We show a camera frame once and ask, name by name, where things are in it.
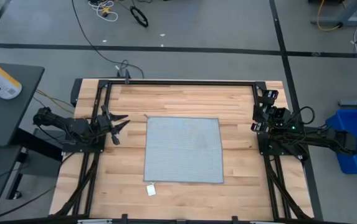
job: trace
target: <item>white tag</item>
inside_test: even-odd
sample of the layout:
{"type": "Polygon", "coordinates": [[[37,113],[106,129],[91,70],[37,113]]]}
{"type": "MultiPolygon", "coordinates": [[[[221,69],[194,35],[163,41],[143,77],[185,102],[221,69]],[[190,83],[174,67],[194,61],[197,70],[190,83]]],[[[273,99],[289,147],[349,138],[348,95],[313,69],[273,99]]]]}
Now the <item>white tag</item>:
{"type": "Polygon", "coordinates": [[[146,191],[148,192],[148,196],[152,196],[156,194],[155,184],[150,184],[146,186],[146,191]]]}

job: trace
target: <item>yellow cable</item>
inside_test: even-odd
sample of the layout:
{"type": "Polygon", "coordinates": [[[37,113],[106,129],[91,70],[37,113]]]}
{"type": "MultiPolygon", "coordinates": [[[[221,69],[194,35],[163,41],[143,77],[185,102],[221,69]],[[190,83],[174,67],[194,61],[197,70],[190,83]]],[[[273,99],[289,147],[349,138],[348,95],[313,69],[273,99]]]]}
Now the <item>yellow cable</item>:
{"type": "Polygon", "coordinates": [[[37,92],[38,94],[40,94],[40,95],[42,95],[42,96],[45,96],[45,97],[47,97],[48,99],[50,99],[53,103],[55,103],[58,107],[60,107],[60,109],[62,109],[62,110],[64,110],[64,111],[67,111],[67,112],[69,112],[69,113],[74,114],[72,111],[70,111],[70,110],[64,108],[63,106],[61,106],[60,104],[58,104],[58,102],[56,102],[54,99],[52,99],[52,97],[50,97],[49,95],[47,95],[47,94],[44,93],[43,91],[41,91],[41,90],[36,90],[36,92],[37,92]]]}
{"type": "Polygon", "coordinates": [[[333,31],[333,30],[339,28],[339,26],[336,26],[336,27],[330,28],[330,29],[325,29],[325,28],[322,28],[322,27],[320,26],[320,15],[321,15],[321,10],[322,10],[323,3],[325,3],[325,0],[322,0],[321,5],[320,5],[320,8],[319,8],[319,10],[318,10],[317,26],[318,26],[318,28],[319,28],[320,30],[322,30],[322,31],[327,31],[327,32],[333,31]]]}

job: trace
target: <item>concrete floor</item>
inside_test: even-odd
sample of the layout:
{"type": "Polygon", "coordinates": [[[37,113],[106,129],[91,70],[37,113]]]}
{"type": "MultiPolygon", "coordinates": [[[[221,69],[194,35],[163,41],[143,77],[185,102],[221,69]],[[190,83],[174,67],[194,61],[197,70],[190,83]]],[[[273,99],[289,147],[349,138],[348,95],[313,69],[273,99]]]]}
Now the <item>concrete floor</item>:
{"type": "MultiPolygon", "coordinates": [[[[283,39],[289,51],[353,53],[352,28],[322,32],[309,23],[317,5],[306,0],[275,0],[283,39]]],[[[268,0],[175,0],[136,5],[150,26],[140,27],[131,14],[116,4],[114,22],[96,17],[85,0],[75,0],[83,29],[94,45],[139,47],[207,47],[280,50],[268,0]]],[[[326,6],[323,14],[337,14],[341,5],[326,6]]],[[[0,20],[2,44],[88,45],[68,0],[12,0],[0,20]]],[[[288,83],[281,56],[232,53],[104,51],[104,56],[141,67],[146,78],[281,80],[288,101],[288,83]]],[[[39,89],[69,101],[75,78],[112,77],[115,66],[92,50],[2,49],[0,62],[39,65],[45,73],[39,89]]],[[[289,57],[300,106],[311,106],[319,126],[339,109],[337,101],[357,98],[357,58],[289,57]]],[[[133,77],[140,73],[130,69],[133,77]]],[[[49,100],[37,96],[52,111],[69,116],[49,100]]],[[[21,127],[33,131],[31,118],[40,104],[32,101],[21,127]]],[[[310,148],[317,191],[326,221],[357,223],[357,175],[340,171],[328,149],[310,148]]],[[[23,198],[0,203],[0,212],[14,208],[55,184],[50,177],[25,175],[19,190],[23,198]]],[[[52,192],[0,220],[45,217],[52,192]]]]}

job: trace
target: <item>black desk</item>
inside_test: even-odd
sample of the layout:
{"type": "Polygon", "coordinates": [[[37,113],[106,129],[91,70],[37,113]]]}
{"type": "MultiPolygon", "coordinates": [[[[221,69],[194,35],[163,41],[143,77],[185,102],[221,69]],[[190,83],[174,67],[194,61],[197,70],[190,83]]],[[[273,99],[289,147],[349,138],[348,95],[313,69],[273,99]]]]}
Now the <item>black desk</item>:
{"type": "Polygon", "coordinates": [[[21,119],[44,73],[44,68],[3,63],[0,63],[0,67],[22,84],[22,91],[16,98],[11,100],[0,98],[0,174],[5,173],[0,176],[0,198],[15,163],[20,162],[19,169],[7,195],[7,199],[13,199],[22,178],[20,171],[23,163],[27,162],[27,153],[21,152],[22,147],[34,151],[33,156],[41,154],[56,162],[62,160],[62,155],[60,148],[19,128],[21,119]]]}

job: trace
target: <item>wooden table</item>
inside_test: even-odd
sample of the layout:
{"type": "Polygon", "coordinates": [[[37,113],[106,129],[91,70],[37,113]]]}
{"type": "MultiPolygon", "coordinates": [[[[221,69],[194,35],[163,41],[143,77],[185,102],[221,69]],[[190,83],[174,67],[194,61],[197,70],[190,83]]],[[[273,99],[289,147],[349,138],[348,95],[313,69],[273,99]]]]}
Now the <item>wooden table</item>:
{"type": "MultiPolygon", "coordinates": [[[[287,107],[282,82],[265,82],[278,90],[277,107],[287,107]]],[[[88,118],[97,90],[97,79],[84,79],[75,109],[76,118],[88,118]]],[[[272,220],[264,160],[259,154],[253,123],[254,98],[249,86],[113,85],[109,110],[128,114],[131,122],[120,133],[121,144],[107,137],[100,156],[91,218],[272,220]],[[146,116],[219,118],[224,184],[156,183],[156,195],[148,196],[143,182],[146,116]]],[[[60,169],[50,213],[68,200],[77,186],[82,154],[60,169]]],[[[301,163],[281,156],[286,188],[303,211],[313,216],[301,163]]],[[[278,190],[278,209],[283,216],[278,190]]],[[[86,193],[80,210],[83,211],[86,193]]]]}

